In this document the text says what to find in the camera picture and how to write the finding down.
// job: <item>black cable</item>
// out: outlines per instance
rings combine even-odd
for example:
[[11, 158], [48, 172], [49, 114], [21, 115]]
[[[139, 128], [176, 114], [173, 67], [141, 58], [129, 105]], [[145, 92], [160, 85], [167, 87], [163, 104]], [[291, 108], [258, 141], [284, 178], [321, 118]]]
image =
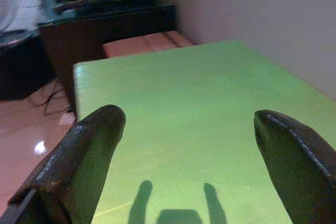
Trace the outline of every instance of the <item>black cable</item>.
[[46, 101], [44, 101], [43, 103], [41, 104], [37, 104], [30, 96], [28, 96], [28, 100], [30, 101], [30, 103], [35, 107], [35, 108], [39, 108], [39, 107], [42, 107], [43, 105], [45, 105], [45, 108], [43, 109], [43, 115], [47, 116], [47, 115], [51, 115], [51, 114], [57, 114], [57, 113], [61, 113], [63, 111], [66, 111], [68, 109], [68, 106], [60, 111], [56, 111], [56, 112], [47, 112], [48, 110], [48, 107], [49, 107], [49, 104], [50, 104], [50, 101], [52, 99], [61, 99], [61, 98], [64, 98], [64, 97], [54, 97], [55, 94], [59, 93], [60, 91], [63, 90], [62, 89], [59, 89], [57, 91], [54, 91], [56, 89], [56, 86], [57, 86], [57, 82], [58, 80], [55, 81], [55, 84], [54, 84], [54, 87], [51, 91], [51, 94], [49, 95], [48, 99]]
[[43, 105], [45, 105], [45, 104], [50, 100], [50, 97], [54, 96], [56, 93], [58, 93], [58, 92], [60, 92], [60, 91], [62, 90], [62, 89], [60, 89], [60, 90], [55, 91], [57, 82], [58, 82], [58, 80], [55, 81], [55, 84], [54, 84], [54, 87], [53, 87], [53, 89], [52, 89], [52, 91], [51, 91], [51, 94], [49, 95], [48, 99], [47, 99], [45, 102], [43, 102], [43, 103], [41, 103], [41, 104], [36, 104], [36, 102], [35, 102], [30, 96], [28, 96], [28, 100], [29, 100], [29, 102], [30, 102], [35, 108], [39, 108], [39, 107], [42, 107]]

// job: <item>green table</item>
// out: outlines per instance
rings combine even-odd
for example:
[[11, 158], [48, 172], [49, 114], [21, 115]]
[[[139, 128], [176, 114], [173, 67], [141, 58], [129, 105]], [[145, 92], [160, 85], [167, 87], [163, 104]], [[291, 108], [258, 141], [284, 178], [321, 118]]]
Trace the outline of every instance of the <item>green table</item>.
[[293, 116], [336, 147], [336, 103], [237, 41], [79, 63], [75, 82], [79, 119], [106, 104], [127, 116], [93, 223], [291, 223], [254, 112]]

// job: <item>dark wooden desk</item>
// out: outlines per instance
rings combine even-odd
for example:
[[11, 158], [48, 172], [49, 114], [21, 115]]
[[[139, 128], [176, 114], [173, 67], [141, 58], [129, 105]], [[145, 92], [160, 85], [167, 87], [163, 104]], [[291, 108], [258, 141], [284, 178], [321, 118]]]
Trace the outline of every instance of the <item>dark wooden desk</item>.
[[175, 29], [175, 6], [168, 0], [122, 0], [61, 15], [52, 10], [55, 5], [56, 0], [45, 0], [39, 31], [73, 107], [74, 64], [104, 58], [105, 42]]

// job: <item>wall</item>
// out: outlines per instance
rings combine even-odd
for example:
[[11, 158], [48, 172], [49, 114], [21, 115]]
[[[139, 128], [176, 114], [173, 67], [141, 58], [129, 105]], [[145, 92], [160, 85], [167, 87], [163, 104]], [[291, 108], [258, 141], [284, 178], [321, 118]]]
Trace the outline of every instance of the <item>wall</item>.
[[336, 100], [335, 0], [175, 0], [194, 43], [240, 39]]

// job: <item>tiled floor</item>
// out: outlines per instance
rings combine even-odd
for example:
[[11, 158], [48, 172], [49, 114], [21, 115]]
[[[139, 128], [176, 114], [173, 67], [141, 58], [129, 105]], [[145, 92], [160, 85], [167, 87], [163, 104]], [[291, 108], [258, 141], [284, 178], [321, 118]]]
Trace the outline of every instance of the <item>tiled floor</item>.
[[[0, 102], [0, 215], [10, 196], [27, 175], [63, 138], [74, 121], [73, 113], [53, 113], [68, 106], [63, 92], [50, 101], [48, 112], [43, 103], [51, 94], [55, 81], [44, 86], [29, 99]], [[56, 83], [55, 90], [60, 89]]]

